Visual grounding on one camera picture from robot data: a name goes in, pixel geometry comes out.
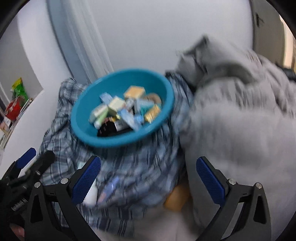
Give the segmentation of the left hand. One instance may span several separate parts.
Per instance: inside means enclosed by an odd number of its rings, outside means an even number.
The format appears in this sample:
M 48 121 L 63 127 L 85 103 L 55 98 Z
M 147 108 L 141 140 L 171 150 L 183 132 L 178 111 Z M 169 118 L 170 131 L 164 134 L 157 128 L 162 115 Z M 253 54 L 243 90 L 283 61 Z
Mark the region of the left hand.
M 10 228 L 19 240 L 25 239 L 25 231 L 22 227 L 17 225 L 10 225 Z

